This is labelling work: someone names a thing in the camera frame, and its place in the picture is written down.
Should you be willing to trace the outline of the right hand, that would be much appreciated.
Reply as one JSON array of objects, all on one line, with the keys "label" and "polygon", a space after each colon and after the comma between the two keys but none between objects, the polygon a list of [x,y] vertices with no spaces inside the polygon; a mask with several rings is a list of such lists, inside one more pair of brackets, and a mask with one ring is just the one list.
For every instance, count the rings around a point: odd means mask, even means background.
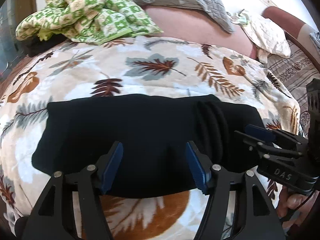
[{"label": "right hand", "polygon": [[[289,229],[292,225],[300,226],[308,216],[315,200],[317,199],[319,191],[315,191],[312,197],[299,208],[300,215],[297,218],[291,218],[289,221],[283,223],[283,229]],[[276,208],[278,217],[286,216],[289,210],[294,210],[307,199],[307,196],[301,194],[288,193],[288,188],[283,186],[279,194],[279,202]]]}]

